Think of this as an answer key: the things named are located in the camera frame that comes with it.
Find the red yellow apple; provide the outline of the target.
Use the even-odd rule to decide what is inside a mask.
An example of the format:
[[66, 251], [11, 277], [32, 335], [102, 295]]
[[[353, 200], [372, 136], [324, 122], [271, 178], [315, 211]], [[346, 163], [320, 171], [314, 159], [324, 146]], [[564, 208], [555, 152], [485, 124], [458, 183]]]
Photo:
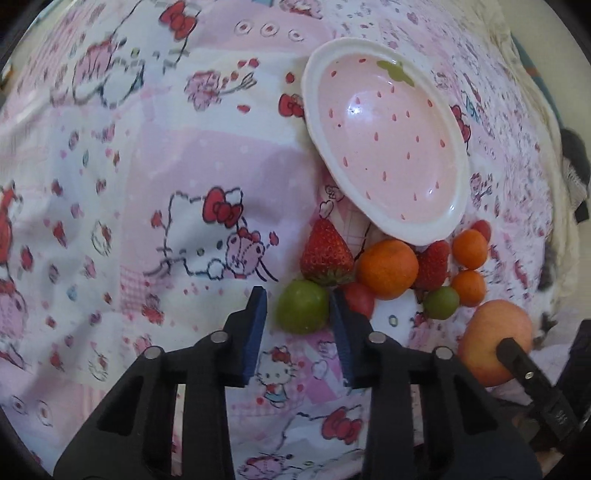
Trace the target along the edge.
[[533, 324], [528, 313], [506, 300], [480, 305], [459, 343], [458, 356], [484, 387], [496, 387], [513, 378], [496, 354], [505, 338], [513, 338], [526, 353], [532, 351]]

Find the small green lime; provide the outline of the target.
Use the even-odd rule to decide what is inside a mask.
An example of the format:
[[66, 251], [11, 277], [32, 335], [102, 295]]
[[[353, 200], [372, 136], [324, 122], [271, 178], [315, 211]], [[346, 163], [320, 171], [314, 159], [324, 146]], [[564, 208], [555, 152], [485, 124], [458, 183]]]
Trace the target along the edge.
[[435, 320], [447, 320], [460, 306], [460, 297], [451, 286], [429, 292], [423, 300], [424, 314]]

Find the small orange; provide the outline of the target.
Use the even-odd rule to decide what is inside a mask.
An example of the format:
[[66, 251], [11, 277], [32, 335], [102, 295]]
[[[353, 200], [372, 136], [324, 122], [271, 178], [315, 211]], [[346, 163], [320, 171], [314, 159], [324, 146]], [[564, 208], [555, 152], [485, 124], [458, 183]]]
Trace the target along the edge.
[[488, 258], [488, 243], [479, 231], [468, 229], [454, 239], [452, 253], [460, 266], [477, 270]]
[[460, 304], [466, 307], [479, 306], [487, 294], [484, 277], [474, 270], [459, 272], [452, 279], [451, 287], [459, 295]]

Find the large green lime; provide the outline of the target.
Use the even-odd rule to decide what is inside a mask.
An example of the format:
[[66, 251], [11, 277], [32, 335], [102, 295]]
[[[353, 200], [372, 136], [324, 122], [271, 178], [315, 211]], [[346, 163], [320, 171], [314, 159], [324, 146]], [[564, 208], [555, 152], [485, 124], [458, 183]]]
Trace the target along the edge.
[[295, 335], [322, 330], [329, 320], [329, 292], [308, 280], [294, 280], [283, 289], [276, 305], [276, 324]]

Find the large red strawberry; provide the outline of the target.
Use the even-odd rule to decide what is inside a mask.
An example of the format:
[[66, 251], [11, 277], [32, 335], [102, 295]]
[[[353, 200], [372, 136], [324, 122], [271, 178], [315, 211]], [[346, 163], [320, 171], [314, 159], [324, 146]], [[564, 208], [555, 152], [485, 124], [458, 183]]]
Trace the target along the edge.
[[328, 219], [318, 219], [311, 228], [300, 269], [305, 280], [324, 286], [344, 282], [353, 273], [355, 259], [346, 241]]

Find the small red strawberry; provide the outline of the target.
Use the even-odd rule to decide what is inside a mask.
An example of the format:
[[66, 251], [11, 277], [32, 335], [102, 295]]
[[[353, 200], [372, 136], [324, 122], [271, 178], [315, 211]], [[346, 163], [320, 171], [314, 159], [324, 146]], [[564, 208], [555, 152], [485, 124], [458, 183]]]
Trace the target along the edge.
[[419, 270], [413, 287], [417, 290], [434, 291], [448, 278], [451, 247], [446, 240], [432, 243], [417, 254]]

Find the large orange tangerine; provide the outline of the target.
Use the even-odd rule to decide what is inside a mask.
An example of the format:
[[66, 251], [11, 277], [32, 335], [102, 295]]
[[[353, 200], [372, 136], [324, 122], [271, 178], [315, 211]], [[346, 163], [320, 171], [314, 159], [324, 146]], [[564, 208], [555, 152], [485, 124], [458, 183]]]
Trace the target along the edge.
[[397, 239], [370, 246], [356, 263], [356, 282], [380, 300], [394, 300], [410, 289], [418, 276], [419, 262], [413, 249]]

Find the small red cherry tomato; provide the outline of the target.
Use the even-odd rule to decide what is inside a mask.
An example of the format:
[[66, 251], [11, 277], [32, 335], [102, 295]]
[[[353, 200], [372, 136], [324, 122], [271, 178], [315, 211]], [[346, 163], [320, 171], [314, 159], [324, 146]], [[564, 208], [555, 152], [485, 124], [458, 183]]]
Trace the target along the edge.
[[485, 238], [487, 243], [490, 242], [492, 236], [492, 228], [486, 220], [478, 220], [474, 222], [471, 228], [475, 231], [478, 231]]

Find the black clothing pile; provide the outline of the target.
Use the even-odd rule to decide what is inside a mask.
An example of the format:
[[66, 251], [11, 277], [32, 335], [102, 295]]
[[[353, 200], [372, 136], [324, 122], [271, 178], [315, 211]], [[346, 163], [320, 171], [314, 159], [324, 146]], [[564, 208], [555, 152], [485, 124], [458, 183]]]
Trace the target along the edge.
[[570, 130], [561, 129], [562, 176], [565, 182], [578, 224], [590, 219], [588, 200], [590, 199], [590, 161], [586, 147], [580, 136]]

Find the Hello Kitty bed sheet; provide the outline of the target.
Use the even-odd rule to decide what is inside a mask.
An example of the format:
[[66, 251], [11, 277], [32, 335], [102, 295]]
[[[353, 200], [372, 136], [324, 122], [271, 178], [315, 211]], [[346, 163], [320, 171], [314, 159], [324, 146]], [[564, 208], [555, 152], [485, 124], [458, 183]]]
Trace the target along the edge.
[[487, 298], [532, 308], [569, 208], [556, 122], [497, 2], [75, 1], [1, 112], [1, 407], [42, 472], [145, 349], [197, 343], [256, 286], [256, 370], [226, 395], [235, 476], [361, 470], [370, 391], [329, 329], [276, 325], [315, 221], [356, 258], [389, 239], [305, 124], [305, 65], [341, 38], [391, 48], [448, 102], [470, 175], [453, 232], [486, 220]]

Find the pink strawberry pattern plate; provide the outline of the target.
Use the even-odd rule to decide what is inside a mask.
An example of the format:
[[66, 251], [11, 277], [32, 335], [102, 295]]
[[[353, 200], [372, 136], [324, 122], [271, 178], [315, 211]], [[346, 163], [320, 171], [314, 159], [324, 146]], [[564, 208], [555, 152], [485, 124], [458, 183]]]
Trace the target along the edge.
[[415, 246], [453, 233], [470, 195], [468, 155], [421, 69], [377, 42], [332, 40], [308, 58], [301, 96], [325, 167], [377, 228]]

